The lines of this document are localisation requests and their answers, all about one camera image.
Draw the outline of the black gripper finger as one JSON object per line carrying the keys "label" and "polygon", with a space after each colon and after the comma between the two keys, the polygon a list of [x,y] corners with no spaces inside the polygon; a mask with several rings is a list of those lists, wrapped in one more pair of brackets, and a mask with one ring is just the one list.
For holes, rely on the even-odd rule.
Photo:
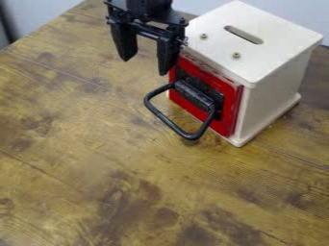
{"label": "black gripper finger", "polygon": [[114,48],[120,58],[126,62],[137,53],[137,40],[133,28],[126,24],[110,24]]}
{"label": "black gripper finger", "polygon": [[180,53],[180,38],[163,36],[156,41],[156,57],[159,75],[164,76],[175,65]]}

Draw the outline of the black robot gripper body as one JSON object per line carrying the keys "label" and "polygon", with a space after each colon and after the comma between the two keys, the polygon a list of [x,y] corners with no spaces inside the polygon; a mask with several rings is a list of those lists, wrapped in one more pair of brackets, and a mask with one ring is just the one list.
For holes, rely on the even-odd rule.
{"label": "black robot gripper body", "polygon": [[172,9],[173,0],[104,0],[113,37],[184,40],[187,21]]}

